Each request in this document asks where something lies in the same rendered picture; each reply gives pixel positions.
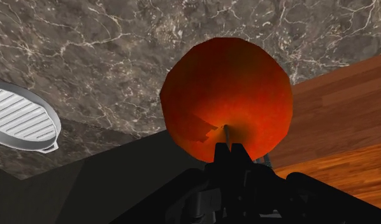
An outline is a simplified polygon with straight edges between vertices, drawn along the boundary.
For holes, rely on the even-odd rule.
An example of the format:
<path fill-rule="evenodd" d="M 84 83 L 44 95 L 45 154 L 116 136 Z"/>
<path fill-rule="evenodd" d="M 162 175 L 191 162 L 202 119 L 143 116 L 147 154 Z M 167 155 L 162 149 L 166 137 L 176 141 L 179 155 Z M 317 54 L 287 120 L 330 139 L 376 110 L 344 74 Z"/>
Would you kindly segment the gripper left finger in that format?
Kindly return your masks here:
<path fill-rule="evenodd" d="M 198 224 L 224 208 L 221 168 L 228 161 L 226 143 L 217 143 L 213 162 L 203 170 L 183 171 L 160 189 L 111 221 L 111 224 Z"/>

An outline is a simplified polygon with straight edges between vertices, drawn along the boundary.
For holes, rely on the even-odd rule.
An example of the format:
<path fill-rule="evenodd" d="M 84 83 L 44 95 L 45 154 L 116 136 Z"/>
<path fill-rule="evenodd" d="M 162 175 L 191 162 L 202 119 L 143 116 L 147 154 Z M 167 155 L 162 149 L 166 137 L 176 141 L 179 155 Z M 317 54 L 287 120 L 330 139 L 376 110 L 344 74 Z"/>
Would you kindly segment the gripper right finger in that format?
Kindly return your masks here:
<path fill-rule="evenodd" d="M 239 224 L 381 224 L 380 208 L 301 172 L 281 178 L 242 144 L 232 144 L 231 160 L 230 219 Z"/>

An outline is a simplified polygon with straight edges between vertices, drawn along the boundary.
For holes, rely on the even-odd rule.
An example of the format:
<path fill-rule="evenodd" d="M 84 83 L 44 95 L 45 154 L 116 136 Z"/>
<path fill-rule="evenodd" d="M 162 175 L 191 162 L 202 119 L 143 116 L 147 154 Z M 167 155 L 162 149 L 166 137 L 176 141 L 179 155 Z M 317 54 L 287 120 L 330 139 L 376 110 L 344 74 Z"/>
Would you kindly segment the red apple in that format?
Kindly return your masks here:
<path fill-rule="evenodd" d="M 192 157 L 212 162 L 217 143 L 240 143 L 251 159 L 288 134 L 292 85 L 278 62 L 241 38 L 193 46 L 170 70 L 160 102 L 166 129 Z"/>

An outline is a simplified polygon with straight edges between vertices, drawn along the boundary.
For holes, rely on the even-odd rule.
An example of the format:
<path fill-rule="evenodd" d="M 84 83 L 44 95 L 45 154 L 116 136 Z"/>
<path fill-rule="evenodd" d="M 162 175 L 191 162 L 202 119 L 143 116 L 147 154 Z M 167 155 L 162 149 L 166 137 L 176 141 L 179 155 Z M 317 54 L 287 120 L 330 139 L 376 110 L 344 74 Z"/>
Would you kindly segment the grey ridged grill pan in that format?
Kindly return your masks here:
<path fill-rule="evenodd" d="M 0 81 L 0 144 L 23 151 L 50 153 L 59 148 L 61 121 L 37 94 Z"/>

